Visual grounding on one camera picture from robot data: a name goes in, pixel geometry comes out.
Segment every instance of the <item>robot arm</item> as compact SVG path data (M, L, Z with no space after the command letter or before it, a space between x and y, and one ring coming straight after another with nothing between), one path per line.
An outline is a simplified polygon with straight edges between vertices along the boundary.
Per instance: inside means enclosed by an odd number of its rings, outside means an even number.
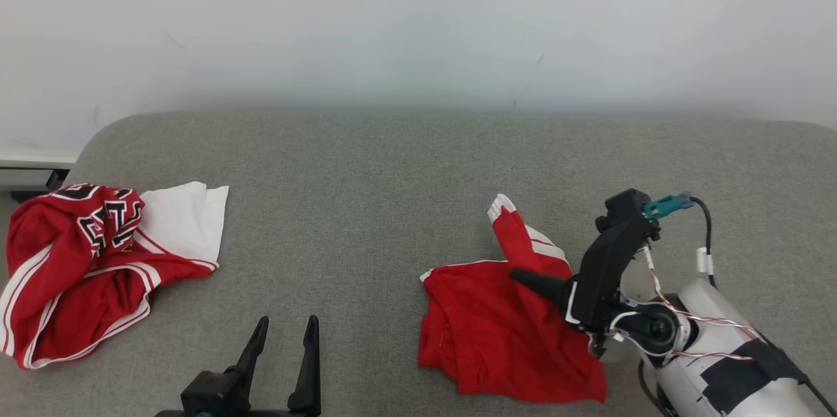
M698 279L666 295L651 259L658 221L695 204L708 218L708 246L699 262L709 262L712 285ZM663 415L813 416L797 393L798 384L810 385L807 376L715 289L711 256L706 259L706 206L688 193L652 201L638 190L611 197L605 206L607 216L596 220L600 235L576 275L562 280L517 270L511 277L556 302L565 324L589 335L589 352L600 360L612 361L625 348L639 351L640 384ZM653 281L637 283L637 271ZM657 396L647 390L644 367L657 376Z

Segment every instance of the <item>gray fabric surface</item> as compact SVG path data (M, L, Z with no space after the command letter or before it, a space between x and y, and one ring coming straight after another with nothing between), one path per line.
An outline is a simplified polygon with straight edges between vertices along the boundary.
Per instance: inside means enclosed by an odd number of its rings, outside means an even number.
M629 187L690 190L708 203L721 291L837 403L835 149L837 133L793 123L134 116L99 132L69 181L230 185L221 268L162 288L149 318L84 361L25 373L0 360L3 414L151 417L176 408L197 372L238 358L265 314L251 398L256 408L283 408L313 313L326 417L653 415L634 360L607 367L606 405L462 396L442 372L416 366L427 307L419 275L502 258L485 216L497 193L577 268L604 199ZM696 210L663 221L655 263L666 291L696 275L703 234Z

